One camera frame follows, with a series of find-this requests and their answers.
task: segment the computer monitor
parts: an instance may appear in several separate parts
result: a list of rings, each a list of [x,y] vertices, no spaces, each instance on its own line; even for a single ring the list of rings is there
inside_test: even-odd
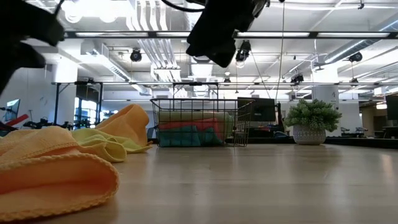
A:
[[[7,102],[6,115],[4,116],[5,122],[17,119],[18,110],[19,110],[19,102],[20,102],[20,99]]]
[[[238,97],[238,107],[245,105],[245,100],[255,100],[252,103],[251,121],[276,121],[275,99]]]
[[[398,120],[398,96],[386,96],[387,119]]]

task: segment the wire basket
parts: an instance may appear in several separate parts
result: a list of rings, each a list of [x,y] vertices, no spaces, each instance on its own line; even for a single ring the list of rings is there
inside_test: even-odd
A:
[[[255,100],[151,99],[160,147],[245,147]]]

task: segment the wooden table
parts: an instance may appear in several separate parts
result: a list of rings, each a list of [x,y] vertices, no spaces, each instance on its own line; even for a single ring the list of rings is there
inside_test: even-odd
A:
[[[115,167],[121,186],[114,200],[37,223],[398,222],[398,151],[154,147]]]

